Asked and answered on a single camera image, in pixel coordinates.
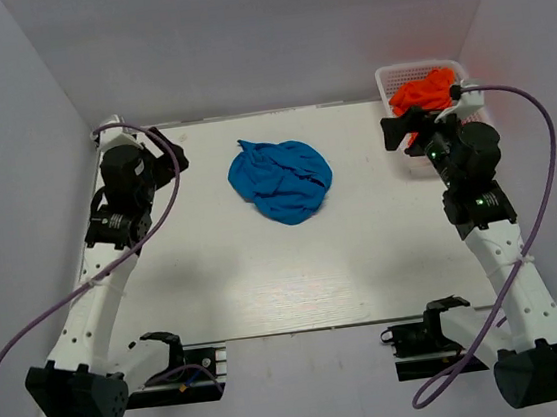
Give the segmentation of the blue t shirt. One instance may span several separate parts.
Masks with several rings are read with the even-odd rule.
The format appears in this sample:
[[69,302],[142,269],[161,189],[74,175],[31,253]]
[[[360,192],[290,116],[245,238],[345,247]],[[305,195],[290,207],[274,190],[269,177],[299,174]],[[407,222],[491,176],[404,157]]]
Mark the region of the blue t shirt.
[[333,182],[324,157],[303,142],[262,143],[240,139],[228,171],[239,196],[266,218],[295,226],[316,214]]

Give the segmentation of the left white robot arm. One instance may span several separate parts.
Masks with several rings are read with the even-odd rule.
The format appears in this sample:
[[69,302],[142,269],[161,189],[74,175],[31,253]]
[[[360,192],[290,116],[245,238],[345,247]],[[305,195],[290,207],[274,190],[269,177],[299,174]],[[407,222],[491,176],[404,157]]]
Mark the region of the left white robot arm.
[[47,417],[123,417],[133,392],[161,376],[185,373],[180,338],[147,332],[117,358],[109,356],[112,330],[125,287],[146,238],[159,228],[151,216],[155,194],[188,166],[180,146],[160,131],[148,138],[156,156],[119,115],[93,135],[100,151],[101,186],[91,200],[80,269],[83,292],[70,300],[67,320],[42,367],[25,386]]

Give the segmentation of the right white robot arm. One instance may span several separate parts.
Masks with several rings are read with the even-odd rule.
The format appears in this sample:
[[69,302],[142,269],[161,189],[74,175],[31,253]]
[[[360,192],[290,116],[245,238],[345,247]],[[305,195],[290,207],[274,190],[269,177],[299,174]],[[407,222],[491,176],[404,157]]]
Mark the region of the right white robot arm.
[[455,104],[449,109],[414,106],[380,122],[389,152],[408,135],[415,137],[406,154],[422,156],[433,166],[445,185],[445,215],[497,294],[487,317],[455,296],[427,304],[423,324],[428,343],[442,350],[455,343],[465,353],[420,387],[411,402],[416,409],[439,398],[473,358],[492,370],[497,389],[512,408],[557,401],[557,304],[529,254],[549,203],[557,148],[549,148],[541,204],[523,238],[517,213],[495,178],[500,134],[471,118],[484,106],[488,89],[453,85],[449,93]]

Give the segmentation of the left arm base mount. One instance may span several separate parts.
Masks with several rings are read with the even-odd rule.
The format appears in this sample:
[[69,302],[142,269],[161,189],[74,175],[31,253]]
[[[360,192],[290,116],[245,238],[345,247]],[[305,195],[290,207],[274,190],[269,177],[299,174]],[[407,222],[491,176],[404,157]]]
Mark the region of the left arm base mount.
[[140,410],[219,402],[227,376],[224,343],[183,345],[169,332],[145,333],[140,344],[160,343],[168,348],[167,366],[129,396],[127,409]]

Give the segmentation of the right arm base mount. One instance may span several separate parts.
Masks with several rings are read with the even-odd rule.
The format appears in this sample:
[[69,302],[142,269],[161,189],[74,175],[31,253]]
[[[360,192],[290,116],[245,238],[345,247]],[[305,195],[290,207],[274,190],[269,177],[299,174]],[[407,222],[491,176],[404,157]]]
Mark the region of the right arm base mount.
[[464,298],[452,295],[427,303],[417,322],[400,323],[383,330],[380,340],[393,349],[400,382],[430,379],[463,360],[465,349],[444,336],[440,314],[470,306]]

